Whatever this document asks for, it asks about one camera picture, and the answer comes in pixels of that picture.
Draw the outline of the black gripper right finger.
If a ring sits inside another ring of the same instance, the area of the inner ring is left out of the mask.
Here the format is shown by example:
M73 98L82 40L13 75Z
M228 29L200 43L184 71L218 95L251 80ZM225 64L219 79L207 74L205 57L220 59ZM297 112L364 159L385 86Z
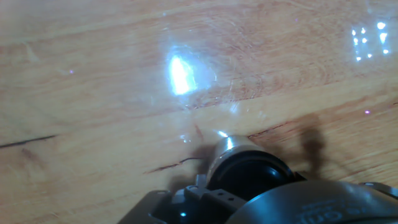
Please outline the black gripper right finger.
M321 177L315 177L314 175L310 175L308 172L295 172L294 175L296 181L323 180ZM397 188L395 187L391 187L380 182L360 182L359 185L367 186L389 197L397 198Z

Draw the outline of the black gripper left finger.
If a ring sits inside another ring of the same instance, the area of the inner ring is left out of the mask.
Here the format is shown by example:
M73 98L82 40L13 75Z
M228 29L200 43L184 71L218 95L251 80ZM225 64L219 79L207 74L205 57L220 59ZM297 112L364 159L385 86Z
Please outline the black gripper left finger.
M147 193L118 224L207 224L226 223L247 201L223 189L209 190L205 175L194 185L172 193Z

